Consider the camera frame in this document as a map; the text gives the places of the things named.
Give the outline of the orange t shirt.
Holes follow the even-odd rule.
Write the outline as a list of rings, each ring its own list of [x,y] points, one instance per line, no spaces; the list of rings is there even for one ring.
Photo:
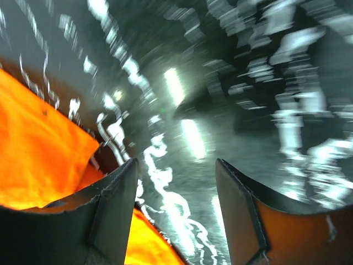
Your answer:
[[[1,72],[1,207],[44,208],[103,179],[116,169],[104,174],[91,164],[98,147],[95,138]],[[123,264],[185,262],[135,202]]]

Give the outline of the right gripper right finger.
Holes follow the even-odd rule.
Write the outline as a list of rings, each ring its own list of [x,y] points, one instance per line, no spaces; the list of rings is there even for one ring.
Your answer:
[[[352,206],[315,211],[216,160],[232,264],[351,264]]]

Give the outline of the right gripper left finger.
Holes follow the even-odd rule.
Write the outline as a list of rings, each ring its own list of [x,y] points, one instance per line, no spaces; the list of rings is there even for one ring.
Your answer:
[[[2,264],[123,264],[138,180],[133,158],[44,208],[1,207]]]

